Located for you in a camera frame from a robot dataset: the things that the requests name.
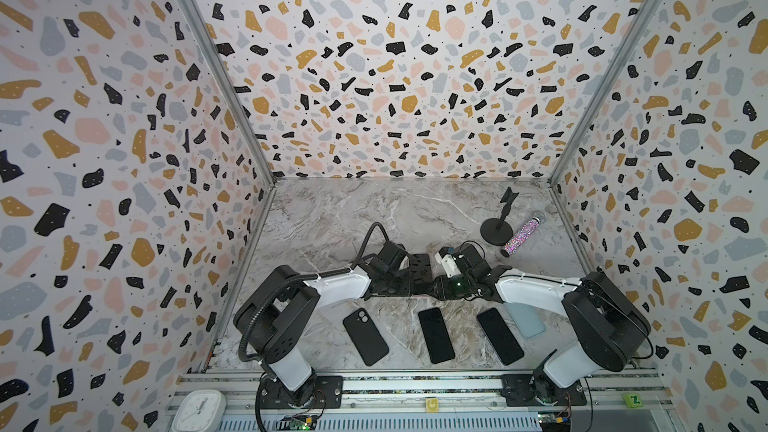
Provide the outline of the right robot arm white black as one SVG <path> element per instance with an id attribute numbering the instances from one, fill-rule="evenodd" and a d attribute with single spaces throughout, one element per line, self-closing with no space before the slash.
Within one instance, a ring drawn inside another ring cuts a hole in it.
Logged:
<path id="1" fill-rule="evenodd" d="M 443 273 L 431 295 L 439 300 L 523 304 L 568 319 L 575 339 L 534 371 L 531 384 L 542 390 L 564 390 L 599 370 L 620 372 L 650 339 L 648 320 L 603 272 L 562 279 L 492 267 L 471 244 L 443 247 L 435 261 Z"/>

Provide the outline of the light blue phone case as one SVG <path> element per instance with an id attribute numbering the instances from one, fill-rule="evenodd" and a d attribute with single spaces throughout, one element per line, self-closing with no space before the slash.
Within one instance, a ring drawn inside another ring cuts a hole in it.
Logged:
<path id="1" fill-rule="evenodd" d="M 546 330 L 534 307 L 520 303 L 507 303 L 505 309 L 523 338 L 536 337 Z"/>

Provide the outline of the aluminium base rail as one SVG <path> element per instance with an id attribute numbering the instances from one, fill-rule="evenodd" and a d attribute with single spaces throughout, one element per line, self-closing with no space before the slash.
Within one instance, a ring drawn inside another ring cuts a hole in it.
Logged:
<path id="1" fill-rule="evenodd" d="M 572 431 L 682 431 L 671 397 L 653 369 L 598 372 L 572 389 L 564 404 L 515 405 L 508 370 L 341 371 L 328 393 L 331 408 L 316 408 L 317 431 L 538 431 L 567 416 Z M 623 395 L 638 393 L 643 408 Z M 438 413 L 425 400 L 437 398 Z"/>

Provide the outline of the black phone case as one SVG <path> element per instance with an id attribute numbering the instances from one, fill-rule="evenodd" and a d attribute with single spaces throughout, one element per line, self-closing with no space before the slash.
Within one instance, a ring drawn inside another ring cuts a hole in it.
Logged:
<path id="1" fill-rule="evenodd" d="M 357 309 L 342 324 L 366 366 L 373 366 L 389 354 L 387 342 L 366 309 Z"/>

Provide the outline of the black phone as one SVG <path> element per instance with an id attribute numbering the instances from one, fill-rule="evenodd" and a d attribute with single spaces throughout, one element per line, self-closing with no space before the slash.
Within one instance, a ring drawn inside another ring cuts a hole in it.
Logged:
<path id="1" fill-rule="evenodd" d="M 523 348 L 497 309 L 485 310 L 476 319 L 503 365 L 511 365 L 524 357 Z"/>
<path id="2" fill-rule="evenodd" d="M 437 307 L 422 310 L 418 319 L 430 362 L 439 364 L 453 360 L 455 351 L 441 310 Z"/>

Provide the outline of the glitter purple microphone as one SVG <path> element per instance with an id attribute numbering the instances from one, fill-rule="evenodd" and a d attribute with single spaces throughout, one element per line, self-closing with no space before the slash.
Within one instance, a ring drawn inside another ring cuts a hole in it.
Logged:
<path id="1" fill-rule="evenodd" d="M 516 253 L 545 221 L 545 214 L 541 211 L 535 211 L 531 218 L 501 247 L 500 253 L 504 257 L 509 257 Z"/>

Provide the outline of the black phone middle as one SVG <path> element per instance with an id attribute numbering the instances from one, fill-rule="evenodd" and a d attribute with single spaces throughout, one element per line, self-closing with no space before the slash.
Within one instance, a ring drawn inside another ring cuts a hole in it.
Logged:
<path id="1" fill-rule="evenodd" d="M 430 362 L 439 364 L 453 360 L 455 351 L 441 310 L 437 307 L 422 310 L 418 319 Z"/>

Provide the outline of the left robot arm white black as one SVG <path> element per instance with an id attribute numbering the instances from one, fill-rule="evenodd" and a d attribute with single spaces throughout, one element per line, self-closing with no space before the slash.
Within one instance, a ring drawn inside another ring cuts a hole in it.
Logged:
<path id="1" fill-rule="evenodd" d="M 289 393 L 303 391 L 315 371 L 298 342 L 315 310 L 347 300 L 424 295 L 432 280 L 427 254 L 410 254 L 392 241 L 343 269 L 301 274 L 279 266 L 235 313 L 238 359 L 259 364 Z"/>

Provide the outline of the green sticker tag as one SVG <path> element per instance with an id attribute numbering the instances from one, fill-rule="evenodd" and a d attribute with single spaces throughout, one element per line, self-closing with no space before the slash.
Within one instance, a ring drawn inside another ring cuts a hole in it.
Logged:
<path id="1" fill-rule="evenodd" d="M 644 403 L 638 393 L 625 393 L 623 395 L 626 406 L 630 409 L 643 408 Z"/>

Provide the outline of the black phone stand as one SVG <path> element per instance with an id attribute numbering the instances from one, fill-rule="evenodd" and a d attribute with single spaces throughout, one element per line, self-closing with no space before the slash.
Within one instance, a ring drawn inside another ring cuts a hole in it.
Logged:
<path id="1" fill-rule="evenodd" d="M 505 190 L 500 200 L 503 205 L 500 215 L 489 218 L 481 224 L 480 235 L 485 242 L 494 246 L 503 246 L 513 237 L 513 229 L 506 219 L 517 197 L 518 193 L 513 192 L 510 187 Z"/>

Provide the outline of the aluminium corner post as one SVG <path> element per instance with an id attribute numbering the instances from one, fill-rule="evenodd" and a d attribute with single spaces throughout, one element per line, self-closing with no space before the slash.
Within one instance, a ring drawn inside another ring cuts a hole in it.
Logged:
<path id="1" fill-rule="evenodd" d="M 243 141 L 247 145 L 255 163 L 258 177 L 268 190 L 275 187 L 275 178 L 268 167 L 267 160 L 244 112 L 241 102 L 238 100 L 235 87 L 232 84 L 225 67 L 220 59 L 213 39 L 208 34 L 203 16 L 197 7 L 195 0 L 178 0 L 179 8 L 184 13 L 190 30 L 197 41 L 203 58 L 208 64 L 211 75 L 219 86 L 221 93 L 229 106 L 235 123 L 240 129 Z"/>
<path id="2" fill-rule="evenodd" d="M 662 0 L 644 0 L 639 8 L 636 18 L 631 23 L 627 34 L 622 39 L 616 54 L 607 66 L 606 72 L 597 83 L 595 93 L 588 102 L 586 111 L 573 129 L 573 134 L 568 140 L 564 152 L 558 159 L 556 166 L 547 180 L 551 189 L 556 187 L 558 181 L 564 176 L 569 161 L 576 154 L 580 141 L 586 136 L 590 124 L 596 118 L 606 97 L 612 90 L 613 84 L 626 67 L 633 56 L 633 50 L 640 42 L 643 33 L 650 20 L 654 17 Z"/>

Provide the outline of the aluminium corner post left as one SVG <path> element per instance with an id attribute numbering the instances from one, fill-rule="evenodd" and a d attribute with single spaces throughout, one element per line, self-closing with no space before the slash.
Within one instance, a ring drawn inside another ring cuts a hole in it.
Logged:
<path id="1" fill-rule="evenodd" d="M 275 178 L 268 167 L 267 160 L 244 112 L 241 102 L 238 100 L 235 87 L 232 84 L 225 67 L 220 59 L 213 39 L 208 34 L 203 16 L 197 7 L 195 0 L 178 0 L 179 8 L 184 13 L 190 30 L 197 41 L 203 58 L 208 64 L 211 75 L 219 86 L 221 93 L 229 106 L 235 123 L 240 129 L 243 141 L 247 145 L 255 163 L 258 177 L 268 190 L 275 187 Z"/>

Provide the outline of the black phone right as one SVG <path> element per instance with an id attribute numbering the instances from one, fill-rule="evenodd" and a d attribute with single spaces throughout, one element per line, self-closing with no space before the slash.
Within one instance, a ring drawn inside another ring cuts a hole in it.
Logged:
<path id="1" fill-rule="evenodd" d="M 476 319 L 503 365 L 511 365 L 524 357 L 523 348 L 497 309 L 485 310 Z"/>

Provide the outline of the aluminium corner post right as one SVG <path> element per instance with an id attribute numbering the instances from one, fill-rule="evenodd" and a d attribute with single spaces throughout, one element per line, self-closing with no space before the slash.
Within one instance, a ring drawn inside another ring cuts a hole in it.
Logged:
<path id="1" fill-rule="evenodd" d="M 568 140 L 564 152 L 558 159 L 556 166 L 547 180 L 551 189 L 556 187 L 558 181 L 564 176 L 569 161 L 576 154 L 580 141 L 586 136 L 590 124 L 596 118 L 606 97 L 612 90 L 613 84 L 626 67 L 633 56 L 633 50 L 640 42 L 643 33 L 650 20 L 654 17 L 662 0 L 644 0 L 639 8 L 636 18 L 631 23 L 627 34 L 622 39 L 616 54 L 607 66 L 606 72 L 597 83 L 595 93 L 588 102 L 586 111 L 573 129 L 573 134 Z"/>

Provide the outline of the yellow sticker tag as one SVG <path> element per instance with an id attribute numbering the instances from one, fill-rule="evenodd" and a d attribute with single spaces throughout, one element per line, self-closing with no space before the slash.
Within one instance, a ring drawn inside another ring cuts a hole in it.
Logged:
<path id="1" fill-rule="evenodd" d="M 437 398 L 427 398 L 425 400 L 425 406 L 426 406 L 426 412 L 427 413 L 438 413 L 439 412 L 439 401 Z"/>

